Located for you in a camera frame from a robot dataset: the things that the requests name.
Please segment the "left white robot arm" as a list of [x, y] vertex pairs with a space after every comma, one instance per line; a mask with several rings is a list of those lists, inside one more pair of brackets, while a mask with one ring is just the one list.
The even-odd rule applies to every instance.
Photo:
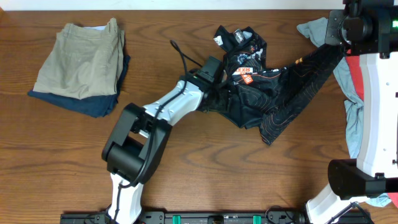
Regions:
[[139, 218], [143, 186], [156, 171], [173, 126], [192, 111], [220, 105], [227, 82], [225, 75], [213, 82], [187, 75], [159, 100], [143, 107], [130, 103], [122, 110], [101, 154], [113, 182], [107, 223]]

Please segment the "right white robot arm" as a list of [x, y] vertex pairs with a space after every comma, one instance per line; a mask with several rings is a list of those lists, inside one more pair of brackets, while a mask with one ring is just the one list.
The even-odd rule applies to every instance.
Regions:
[[325, 42], [358, 56], [364, 86], [358, 157], [328, 165], [328, 184], [305, 205], [308, 223], [336, 223], [351, 208], [397, 192], [397, 5], [344, 1], [330, 12]]

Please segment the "black cycling jersey with logos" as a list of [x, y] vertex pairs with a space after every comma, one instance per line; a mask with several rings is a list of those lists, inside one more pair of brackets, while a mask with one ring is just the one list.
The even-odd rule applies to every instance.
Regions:
[[216, 30], [214, 41], [225, 51], [223, 71], [229, 109], [218, 112], [239, 128], [257, 126], [270, 146], [305, 109], [344, 57], [344, 48], [323, 44], [282, 68], [266, 67], [266, 41], [251, 27]]

